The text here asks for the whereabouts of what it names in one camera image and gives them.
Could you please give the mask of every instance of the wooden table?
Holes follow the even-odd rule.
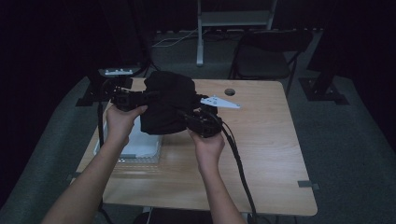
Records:
[[[144,79],[134,78],[133,91],[143,91]],[[298,181],[309,180],[282,85],[275,81],[195,79],[197,93],[240,104],[240,109],[219,108],[232,129],[245,169],[257,213],[313,216],[317,211],[311,188]],[[225,95],[228,88],[234,96]],[[93,157],[98,132],[80,162],[82,172]],[[228,144],[219,168],[240,212],[251,212],[237,165]],[[163,137],[157,164],[119,162],[106,186],[105,203],[150,207],[209,210],[205,187],[197,169],[194,145],[186,131]]]

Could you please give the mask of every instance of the black chair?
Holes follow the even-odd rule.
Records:
[[[312,39],[312,33],[307,30],[245,33],[236,46],[229,79],[277,80],[290,77],[286,88],[288,96],[297,58]],[[289,60],[285,52],[293,52]]]

